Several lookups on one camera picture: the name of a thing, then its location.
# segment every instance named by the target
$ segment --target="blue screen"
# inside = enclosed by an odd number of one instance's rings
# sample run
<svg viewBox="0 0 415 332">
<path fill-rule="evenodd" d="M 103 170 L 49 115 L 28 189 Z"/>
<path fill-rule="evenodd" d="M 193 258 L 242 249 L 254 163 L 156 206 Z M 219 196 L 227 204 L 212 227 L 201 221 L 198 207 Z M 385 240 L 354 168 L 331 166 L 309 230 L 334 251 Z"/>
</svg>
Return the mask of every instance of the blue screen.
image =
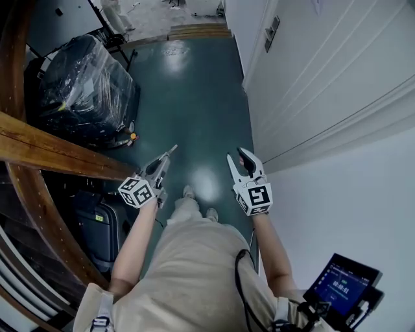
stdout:
<svg viewBox="0 0 415 332">
<path fill-rule="evenodd" d="M 332 264 L 314 286 L 323 302 L 328 302 L 341 315 L 354 306 L 368 286 L 369 280 L 353 275 L 350 271 Z"/>
</svg>

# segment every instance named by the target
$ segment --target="green floor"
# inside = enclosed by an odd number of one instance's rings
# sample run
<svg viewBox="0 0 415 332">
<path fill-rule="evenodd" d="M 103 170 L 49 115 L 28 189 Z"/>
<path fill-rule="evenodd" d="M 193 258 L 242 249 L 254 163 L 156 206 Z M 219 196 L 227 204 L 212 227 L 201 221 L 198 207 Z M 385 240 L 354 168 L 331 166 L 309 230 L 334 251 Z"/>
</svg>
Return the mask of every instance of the green floor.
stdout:
<svg viewBox="0 0 415 332">
<path fill-rule="evenodd" d="M 158 220 L 165 225 L 174 201 L 190 184 L 201 212 L 215 208 L 219 222 L 235 226 L 249 243 L 252 224 L 233 197 L 226 162 L 227 152 L 237 160 L 236 147 L 253 149 L 234 40 L 166 41 L 136 50 L 129 73 L 141 87 L 136 121 L 140 140 L 107 155 L 143 166 L 177 144 L 164 180 L 169 199 Z M 161 232 L 157 224 L 151 253 Z"/>
</svg>

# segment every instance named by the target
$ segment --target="black suitcase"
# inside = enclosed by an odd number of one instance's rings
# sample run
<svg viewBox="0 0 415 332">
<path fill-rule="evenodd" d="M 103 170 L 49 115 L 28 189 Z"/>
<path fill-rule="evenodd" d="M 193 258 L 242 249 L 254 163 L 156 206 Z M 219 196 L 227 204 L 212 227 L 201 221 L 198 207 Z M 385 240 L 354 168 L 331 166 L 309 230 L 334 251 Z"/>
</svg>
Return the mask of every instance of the black suitcase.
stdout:
<svg viewBox="0 0 415 332">
<path fill-rule="evenodd" d="M 79 145 L 103 145 L 136 119 L 139 95 L 139 86 L 98 39 L 79 36 L 48 66 L 33 124 Z"/>
<path fill-rule="evenodd" d="M 111 272 L 131 223 L 122 202 L 79 191 L 73 207 L 86 253 L 101 272 Z"/>
</svg>

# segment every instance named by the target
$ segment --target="plastic wrap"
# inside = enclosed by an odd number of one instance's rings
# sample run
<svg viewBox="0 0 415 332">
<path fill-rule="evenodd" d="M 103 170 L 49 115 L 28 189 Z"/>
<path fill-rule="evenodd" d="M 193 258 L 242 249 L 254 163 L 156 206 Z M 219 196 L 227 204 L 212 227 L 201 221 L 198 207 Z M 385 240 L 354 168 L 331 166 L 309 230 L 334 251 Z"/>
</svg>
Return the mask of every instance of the plastic wrap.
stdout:
<svg viewBox="0 0 415 332">
<path fill-rule="evenodd" d="M 100 41 L 63 46 L 40 84 L 37 126 L 76 143 L 106 141 L 136 118 L 139 88 Z"/>
</svg>

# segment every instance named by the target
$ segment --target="yellow label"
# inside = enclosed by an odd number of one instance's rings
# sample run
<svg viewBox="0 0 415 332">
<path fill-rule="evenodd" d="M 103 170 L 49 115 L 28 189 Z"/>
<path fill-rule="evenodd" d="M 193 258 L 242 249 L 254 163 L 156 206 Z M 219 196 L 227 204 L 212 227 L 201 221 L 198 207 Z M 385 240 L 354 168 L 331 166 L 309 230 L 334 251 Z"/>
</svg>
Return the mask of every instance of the yellow label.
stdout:
<svg viewBox="0 0 415 332">
<path fill-rule="evenodd" d="M 64 102 L 62 103 L 62 105 L 60 105 L 60 107 L 59 107 L 58 111 L 63 111 L 63 110 L 65 109 L 65 107 L 66 107 L 66 101 L 64 101 Z"/>
</svg>

